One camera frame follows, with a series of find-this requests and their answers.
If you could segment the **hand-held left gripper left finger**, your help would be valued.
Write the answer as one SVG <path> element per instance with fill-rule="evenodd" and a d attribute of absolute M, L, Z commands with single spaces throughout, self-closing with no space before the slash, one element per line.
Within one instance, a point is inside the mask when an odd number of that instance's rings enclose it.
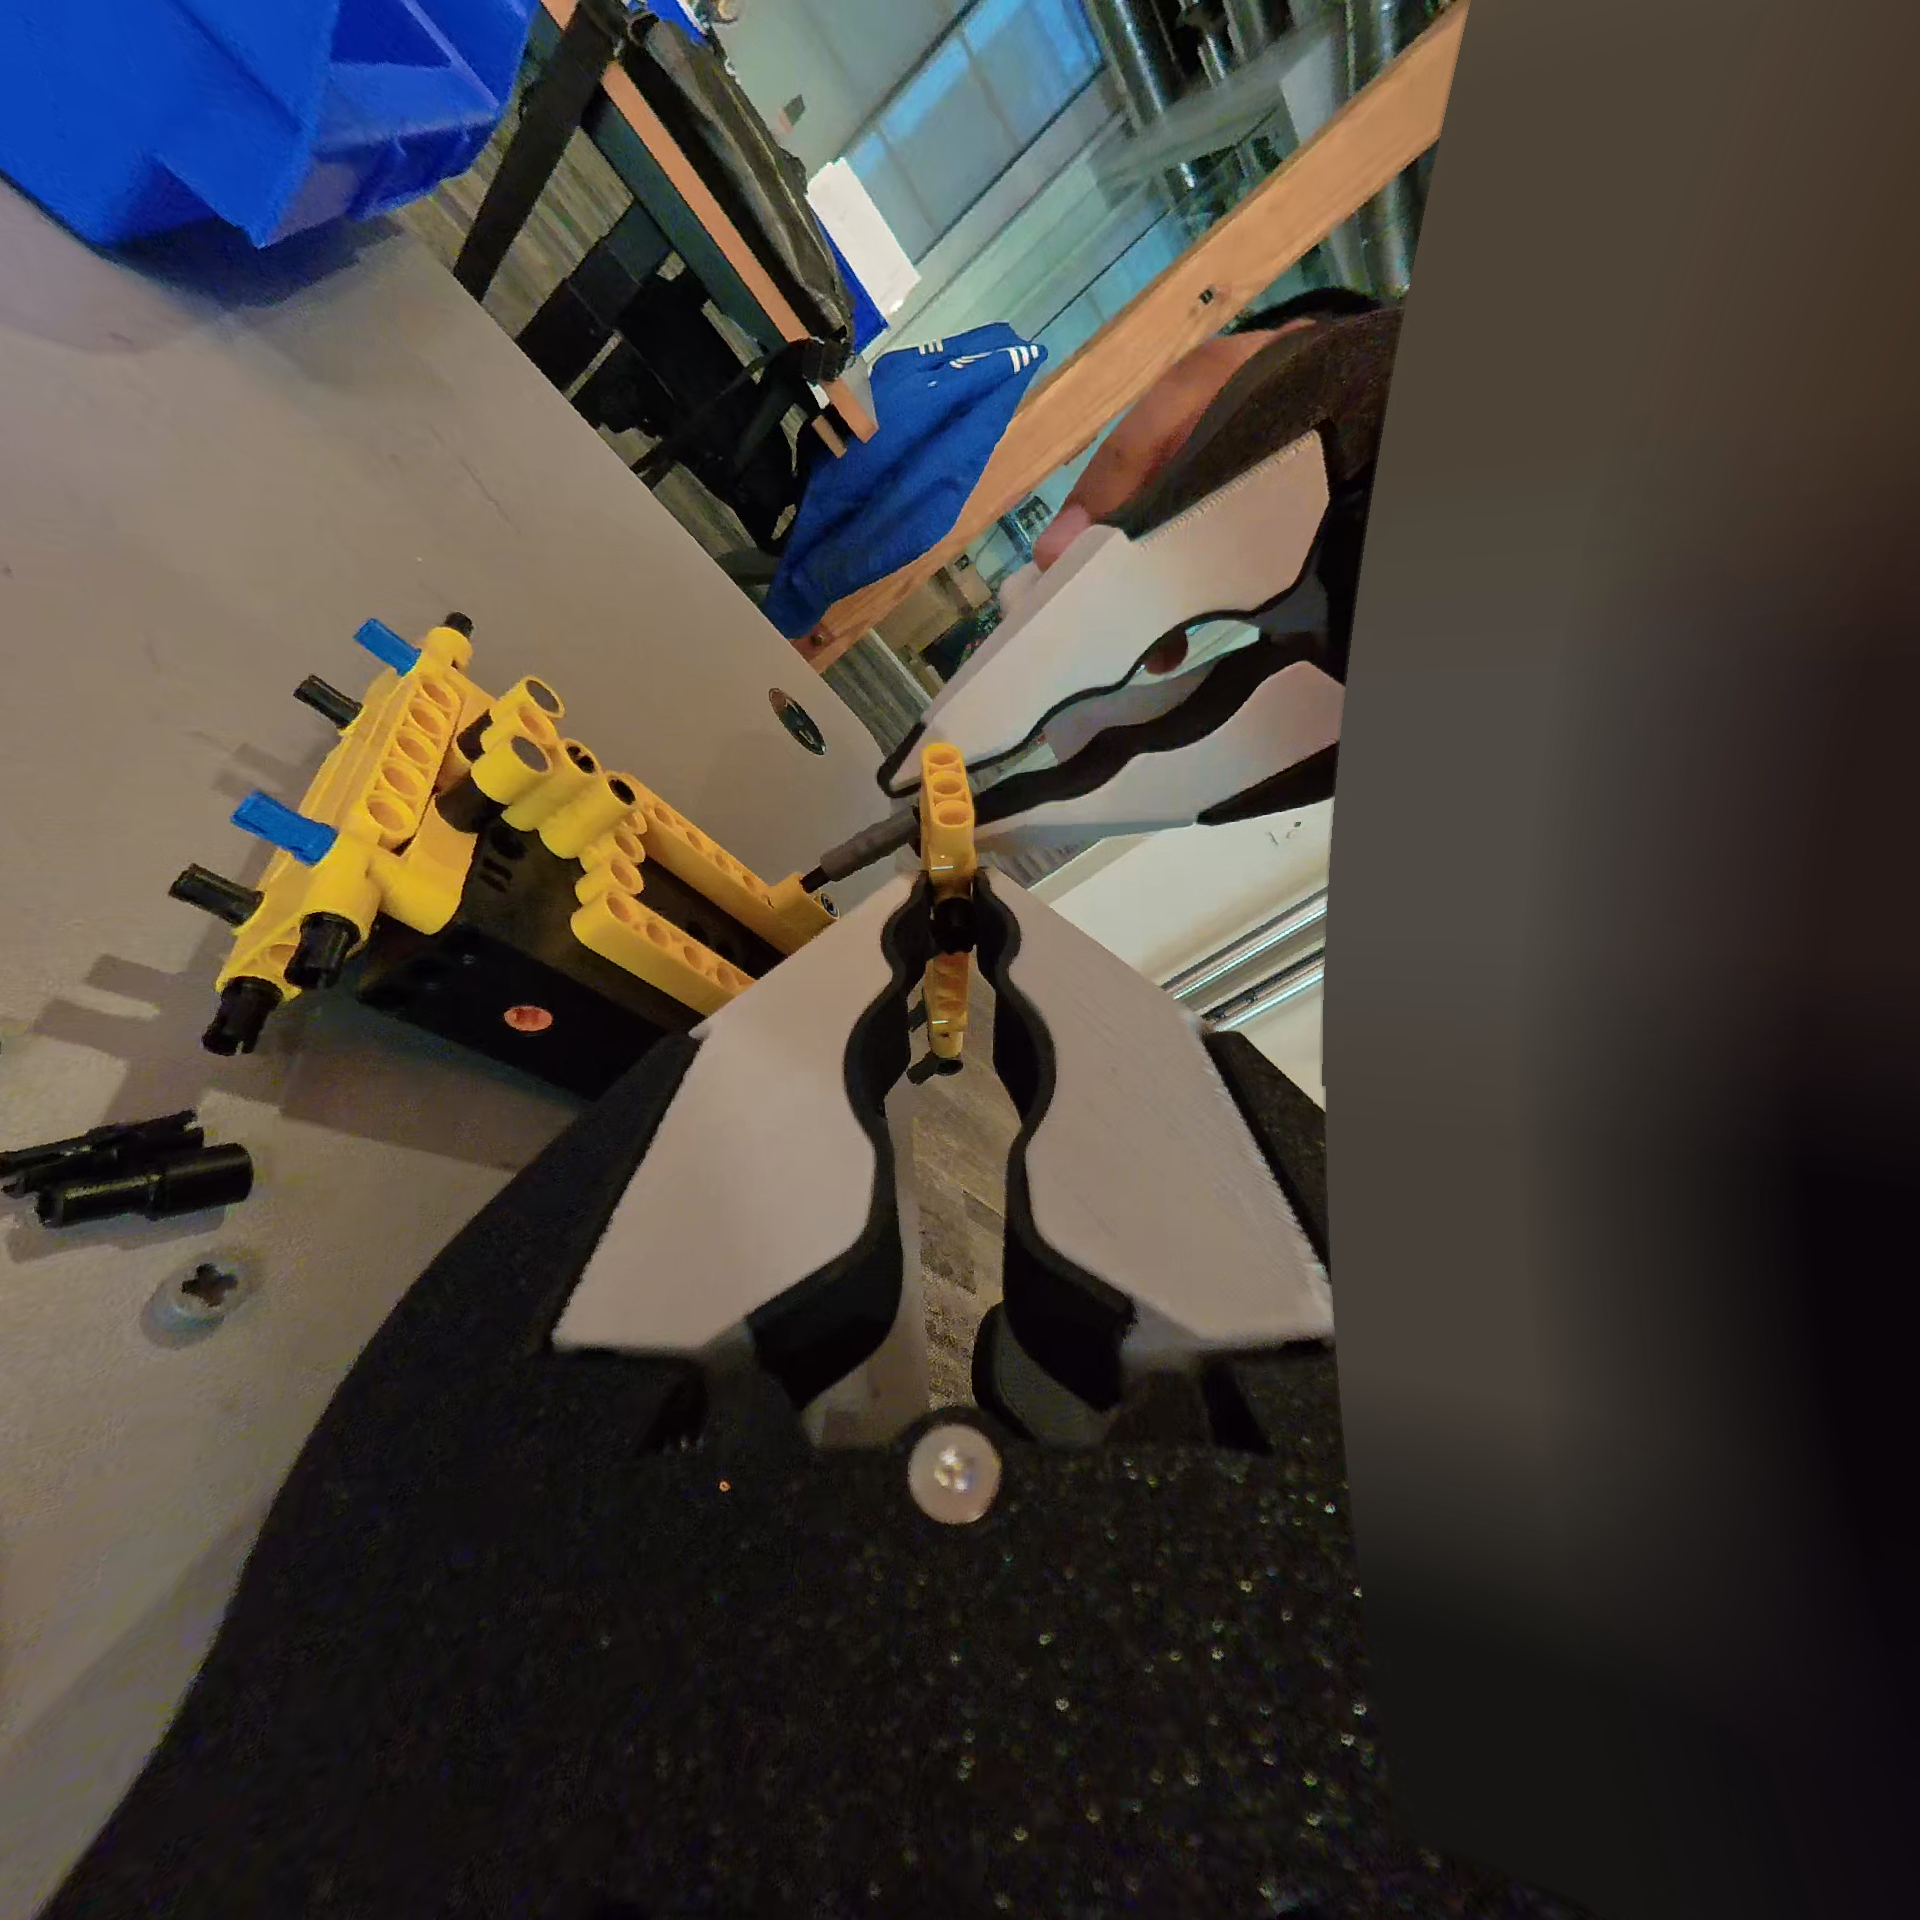
<path fill-rule="evenodd" d="M 927 1410 L 895 875 L 695 1031 L 554 1328 L 558 1354 L 745 1359 L 807 1410 Z"/>

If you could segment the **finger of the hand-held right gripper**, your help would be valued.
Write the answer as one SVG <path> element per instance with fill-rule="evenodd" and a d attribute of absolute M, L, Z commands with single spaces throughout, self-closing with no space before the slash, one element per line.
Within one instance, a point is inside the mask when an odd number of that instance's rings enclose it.
<path fill-rule="evenodd" d="M 905 791 L 935 740 L 977 778 L 1008 778 L 1035 749 L 1067 760 L 1104 728 L 1166 715 L 1203 672 L 1150 655 L 1191 629 L 1206 645 L 1250 630 L 1306 576 L 1330 499 L 1327 438 L 1306 431 L 1150 532 L 1086 527 L 1052 566 L 1008 582 L 998 630 L 934 699 L 880 788 Z"/>
<path fill-rule="evenodd" d="M 1241 642 L 1104 686 L 1001 651 L 956 687 L 956 744 L 983 845 L 1089 845 L 1214 826 L 1330 794 L 1342 682 L 1308 634 Z"/>

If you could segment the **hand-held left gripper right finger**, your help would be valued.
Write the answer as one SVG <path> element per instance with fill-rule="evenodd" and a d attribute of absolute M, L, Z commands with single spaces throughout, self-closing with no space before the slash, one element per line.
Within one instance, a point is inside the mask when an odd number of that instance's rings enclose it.
<path fill-rule="evenodd" d="M 1199 1015 L 985 875 L 978 956 L 1023 1115 L 1001 1309 L 1044 1374 L 1163 1374 L 1332 1336 L 1327 1267 Z"/>

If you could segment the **yellow panel with grey shafts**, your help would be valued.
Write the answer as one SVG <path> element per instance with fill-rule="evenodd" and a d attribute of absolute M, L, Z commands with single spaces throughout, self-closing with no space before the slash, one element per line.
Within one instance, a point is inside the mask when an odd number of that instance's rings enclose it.
<path fill-rule="evenodd" d="M 927 1051 L 908 1070 L 912 1086 L 960 1075 L 969 1036 L 972 973 L 978 935 L 977 909 L 977 804 L 969 768 L 953 742 L 919 748 L 919 796 L 898 814 L 831 847 L 803 872 L 804 895 L 825 890 L 887 856 L 911 853 L 927 892 L 927 967 L 919 1023 Z"/>

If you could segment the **black and yellow brick assembly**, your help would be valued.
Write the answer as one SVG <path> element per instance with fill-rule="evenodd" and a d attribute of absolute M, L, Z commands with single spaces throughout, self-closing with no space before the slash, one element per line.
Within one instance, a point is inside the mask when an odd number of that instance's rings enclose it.
<path fill-rule="evenodd" d="M 476 1059 L 599 1098 L 832 924 L 825 879 L 758 875 L 564 731 L 542 678 L 486 690 L 473 623 L 380 619 L 361 696 L 304 678 L 335 744 L 298 804 L 233 811 L 258 882 L 187 867 L 172 899 L 230 925 L 201 1036 L 250 1055 L 289 1006 L 347 995 Z"/>

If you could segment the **person's right hand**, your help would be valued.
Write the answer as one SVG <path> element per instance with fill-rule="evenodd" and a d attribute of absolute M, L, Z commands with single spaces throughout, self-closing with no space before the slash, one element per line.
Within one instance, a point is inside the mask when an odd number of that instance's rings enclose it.
<path fill-rule="evenodd" d="M 1180 452 L 1239 367 L 1311 326 L 1312 320 L 1289 320 L 1222 332 L 1174 364 L 1092 451 L 1064 508 L 1033 542 L 1035 570 L 1047 571 L 1092 524 L 1123 509 Z"/>

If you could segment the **white side table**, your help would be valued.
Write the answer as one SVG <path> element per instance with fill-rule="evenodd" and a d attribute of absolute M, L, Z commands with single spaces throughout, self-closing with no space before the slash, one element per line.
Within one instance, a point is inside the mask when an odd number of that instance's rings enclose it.
<path fill-rule="evenodd" d="M 1058 870 L 1006 860 L 1033 899 L 1140 975 L 1178 983 L 1248 941 L 1248 957 L 1182 990 L 1201 1013 L 1244 1010 L 1233 1028 L 1327 1103 L 1323 987 L 1332 803 L 1250 822 L 1116 836 Z"/>

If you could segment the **long wooden table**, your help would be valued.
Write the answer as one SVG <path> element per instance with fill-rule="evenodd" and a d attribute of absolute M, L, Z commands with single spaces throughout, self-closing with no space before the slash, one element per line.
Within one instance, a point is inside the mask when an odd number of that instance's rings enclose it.
<path fill-rule="evenodd" d="M 1442 135 L 1471 5 L 1450 5 L 1282 166 L 1182 252 L 1024 397 L 953 527 L 912 562 L 836 602 L 795 639 L 824 672 L 943 564 L 1132 408 Z"/>

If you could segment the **blue jacket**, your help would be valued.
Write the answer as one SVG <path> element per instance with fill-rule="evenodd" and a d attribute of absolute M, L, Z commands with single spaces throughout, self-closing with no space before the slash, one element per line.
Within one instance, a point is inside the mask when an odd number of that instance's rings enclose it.
<path fill-rule="evenodd" d="M 879 358 L 879 429 L 807 479 L 761 604 L 784 638 L 948 534 L 1047 358 L 1006 323 Z"/>

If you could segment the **small grey bush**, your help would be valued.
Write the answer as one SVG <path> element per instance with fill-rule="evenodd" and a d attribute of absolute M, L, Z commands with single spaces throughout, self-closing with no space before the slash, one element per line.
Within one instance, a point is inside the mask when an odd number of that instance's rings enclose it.
<path fill-rule="evenodd" d="M 224 1328 L 256 1291 L 256 1262 L 239 1254 L 200 1260 L 156 1286 L 139 1328 L 164 1350 L 190 1349 Z"/>

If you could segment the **black double pin connector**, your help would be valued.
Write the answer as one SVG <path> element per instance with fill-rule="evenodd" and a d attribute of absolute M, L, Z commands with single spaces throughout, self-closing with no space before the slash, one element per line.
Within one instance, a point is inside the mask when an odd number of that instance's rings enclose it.
<path fill-rule="evenodd" d="M 252 1155 L 209 1143 L 195 1110 L 103 1122 L 3 1155 L 4 1196 L 32 1199 L 46 1229 L 227 1210 L 252 1196 L 254 1176 Z"/>

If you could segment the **black bag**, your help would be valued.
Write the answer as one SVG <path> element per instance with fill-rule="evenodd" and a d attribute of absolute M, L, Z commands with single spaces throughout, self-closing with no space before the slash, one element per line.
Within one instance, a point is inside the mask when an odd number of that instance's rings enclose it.
<path fill-rule="evenodd" d="M 633 6 L 618 62 L 793 309 L 804 378 L 832 383 L 858 351 L 856 301 L 801 160 L 761 122 L 708 36 Z"/>

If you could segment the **wooden desk with black legs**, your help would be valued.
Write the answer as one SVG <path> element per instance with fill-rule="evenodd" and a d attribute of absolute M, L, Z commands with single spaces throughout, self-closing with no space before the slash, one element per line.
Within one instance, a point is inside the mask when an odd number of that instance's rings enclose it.
<path fill-rule="evenodd" d="M 647 486 L 681 467 L 755 538 L 780 538 L 809 464 L 879 429 L 858 283 L 836 256 L 856 301 L 856 358 L 832 383 L 811 383 L 793 309 L 619 68 L 635 6 L 708 36 L 728 60 L 699 15 L 683 22 L 667 5 L 542 5 L 513 138 L 452 272 L 486 296 L 571 141 L 591 141 L 626 206 L 518 344 L 591 424 L 649 440 L 635 461 Z"/>

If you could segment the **blue storage bin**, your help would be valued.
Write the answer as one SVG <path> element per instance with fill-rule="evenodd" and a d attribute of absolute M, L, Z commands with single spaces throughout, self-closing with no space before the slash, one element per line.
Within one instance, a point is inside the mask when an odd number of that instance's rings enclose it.
<path fill-rule="evenodd" d="M 264 250 L 470 172 L 538 2 L 4 2 L 3 173 L 91 245 Z"/>

